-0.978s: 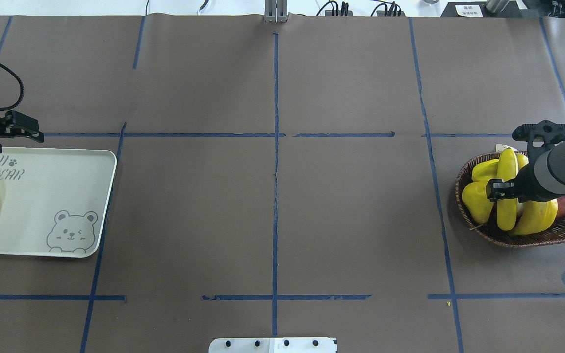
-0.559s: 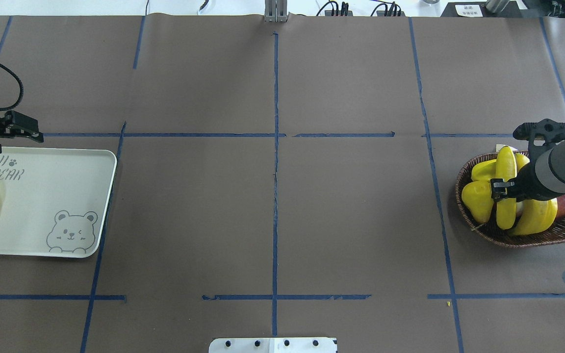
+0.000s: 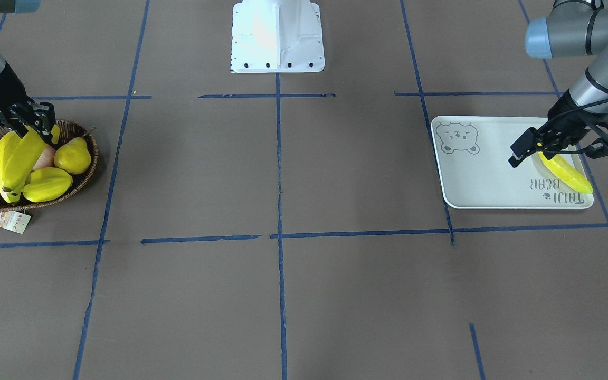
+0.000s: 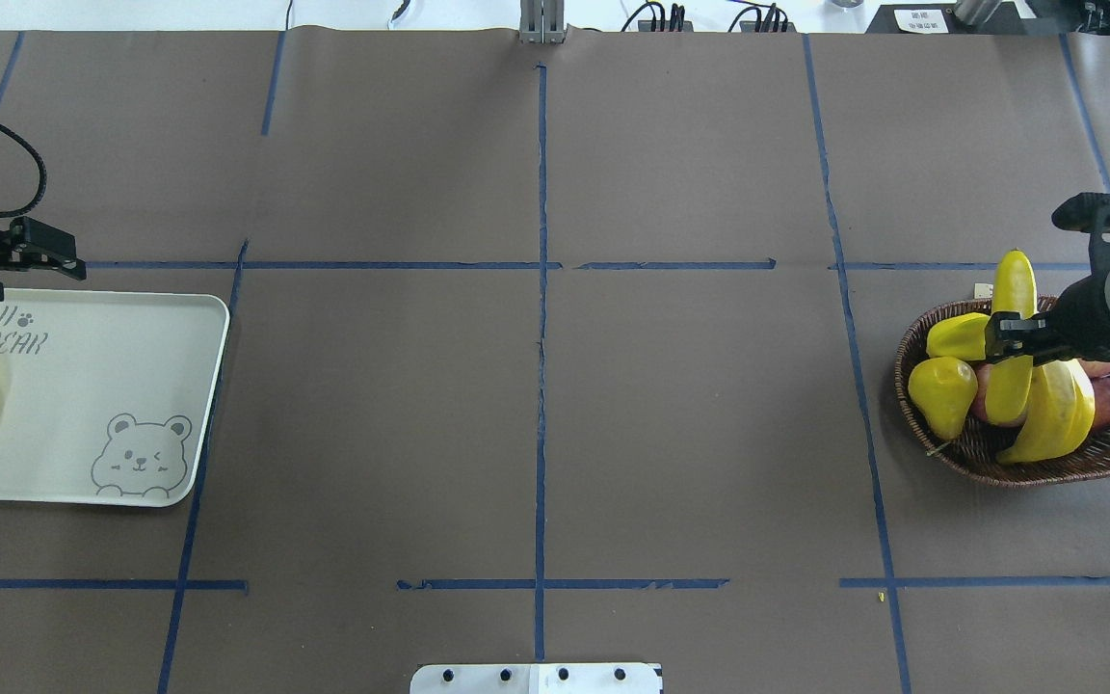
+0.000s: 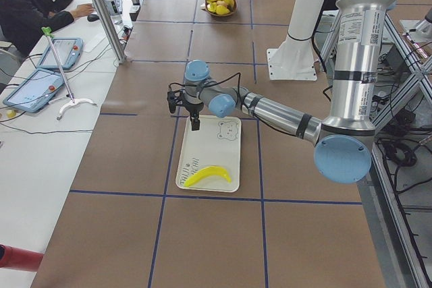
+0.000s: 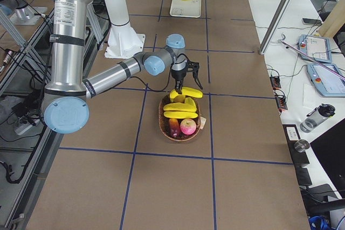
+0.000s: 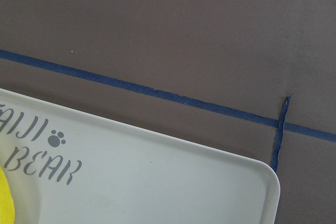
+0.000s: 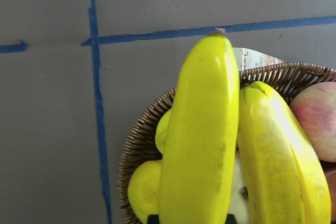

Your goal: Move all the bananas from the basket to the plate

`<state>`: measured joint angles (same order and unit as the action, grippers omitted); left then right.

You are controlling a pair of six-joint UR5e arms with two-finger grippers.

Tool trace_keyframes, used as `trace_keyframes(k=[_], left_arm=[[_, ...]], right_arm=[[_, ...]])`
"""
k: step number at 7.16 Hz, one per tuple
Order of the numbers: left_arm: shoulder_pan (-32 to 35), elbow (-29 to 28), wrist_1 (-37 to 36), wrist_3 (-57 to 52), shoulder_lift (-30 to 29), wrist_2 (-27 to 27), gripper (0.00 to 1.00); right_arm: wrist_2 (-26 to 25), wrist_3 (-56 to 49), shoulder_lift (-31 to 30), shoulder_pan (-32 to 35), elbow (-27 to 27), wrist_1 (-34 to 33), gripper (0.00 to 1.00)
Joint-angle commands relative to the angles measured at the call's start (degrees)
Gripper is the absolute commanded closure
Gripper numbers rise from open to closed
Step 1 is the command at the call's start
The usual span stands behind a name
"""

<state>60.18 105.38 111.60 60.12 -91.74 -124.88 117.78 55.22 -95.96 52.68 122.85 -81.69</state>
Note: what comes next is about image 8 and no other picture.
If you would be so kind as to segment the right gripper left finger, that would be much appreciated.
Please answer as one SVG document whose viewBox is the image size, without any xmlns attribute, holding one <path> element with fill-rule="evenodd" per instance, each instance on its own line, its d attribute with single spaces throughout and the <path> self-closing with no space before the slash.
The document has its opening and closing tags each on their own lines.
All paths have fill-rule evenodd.
<svg viewBox="0 0 336 224">
<path fill-rule="evenodd" d="M 160 224 L 159 215 L 148 215 L 147 224 Z"/>
</svg>

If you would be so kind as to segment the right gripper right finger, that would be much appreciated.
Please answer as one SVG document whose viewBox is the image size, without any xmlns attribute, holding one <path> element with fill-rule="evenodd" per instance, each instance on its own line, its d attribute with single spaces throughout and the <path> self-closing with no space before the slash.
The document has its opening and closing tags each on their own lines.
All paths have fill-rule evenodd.
<svg viewBox="0 0 336 224">
<path fill-rule="evenodd" d="M 234 214 L 228 214 L 226 218 L 226 224 L 238 224 Z"/>
</svg>

